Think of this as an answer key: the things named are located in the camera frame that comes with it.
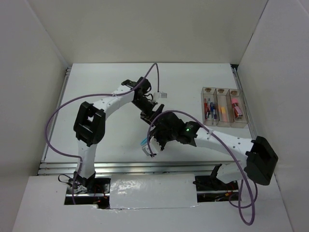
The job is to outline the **blue cap highlighter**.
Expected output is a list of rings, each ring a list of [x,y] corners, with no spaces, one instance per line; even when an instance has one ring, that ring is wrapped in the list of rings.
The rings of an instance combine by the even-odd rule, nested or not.
[[[140,143],[141,146],[144,146],[145,144],[147,144],[148,139],[145,138],[144,140],[142,140],[142,142]]]

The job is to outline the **red gel pen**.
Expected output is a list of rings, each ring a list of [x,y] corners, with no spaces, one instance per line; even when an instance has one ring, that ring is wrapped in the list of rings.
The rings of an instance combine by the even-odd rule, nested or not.
[[[205,117],[205,109],[207,108],[207,99],[204,98],[204,117]]]

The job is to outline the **purple refill pen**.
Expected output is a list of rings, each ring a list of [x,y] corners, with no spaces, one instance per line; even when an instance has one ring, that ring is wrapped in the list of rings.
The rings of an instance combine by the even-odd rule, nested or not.
[[[210,106],[211,124],[213,125],[213,106]]]

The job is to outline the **green gel pen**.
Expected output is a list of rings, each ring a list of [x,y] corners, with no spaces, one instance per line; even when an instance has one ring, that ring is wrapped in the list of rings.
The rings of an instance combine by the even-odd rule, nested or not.
[[[211,99],[208,98],[208,100],[207,100],[207,107],[209,107],[209,109],[210,109],[210,106],[211,106]]]

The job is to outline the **blue gel pen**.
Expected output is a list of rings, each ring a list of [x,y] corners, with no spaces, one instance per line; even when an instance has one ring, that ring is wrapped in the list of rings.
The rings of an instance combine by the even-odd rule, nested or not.
[[[211,102],[211,115],[213,120],[217,119],[216,105],[214,102]]]

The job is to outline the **yellow cap highlighter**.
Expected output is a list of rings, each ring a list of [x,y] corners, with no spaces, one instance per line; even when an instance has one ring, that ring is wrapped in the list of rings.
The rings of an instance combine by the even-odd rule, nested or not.
[[[222,114],[222,121],[223,122],[228,122],[227,114],[226,114],[226,109],[224,107],[221,107],[221,114]]]

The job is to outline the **pink cap highlighter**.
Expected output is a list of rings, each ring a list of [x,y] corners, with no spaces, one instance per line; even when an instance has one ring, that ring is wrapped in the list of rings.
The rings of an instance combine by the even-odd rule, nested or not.
[[[234,111],[235,119],[242,119],[243,113],[239,106],[239,101],[236,98],[231,99],[231,105]]]

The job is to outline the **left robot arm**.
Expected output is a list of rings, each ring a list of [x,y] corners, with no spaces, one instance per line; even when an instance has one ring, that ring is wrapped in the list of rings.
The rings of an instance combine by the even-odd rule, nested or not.
[[[125,80],[111,95],[94,103],[83,102],[80,105],[73,130],[78,140],[78,156],[81,161],[74,172],[74,178],[79,189],[85,193],[95,188],[95,155],[97,144],[105,135],[106,119],[120,107],[133,103],[141,110],[140,117],[150,124],[158,111],[153,108],[155,100],[147,98],[151,84],[146,78],[139,78],[137,82]]]

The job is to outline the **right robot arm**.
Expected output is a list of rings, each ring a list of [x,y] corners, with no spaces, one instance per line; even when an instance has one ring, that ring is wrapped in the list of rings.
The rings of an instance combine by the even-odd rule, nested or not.
[[[268,140],[262,136],[245,139],[213,131],[194,117],[183,122],[176,116],[176,111],[162,112],[150,123],[147,132],[150,156],[157,154],[153,149],[163,150],[170,141],[209,148],[234,160],[234,163],[219,164],[213,169],[211,185],[215,189],[222,189],[234,180],[246,179],[268,186],[279,159]]]

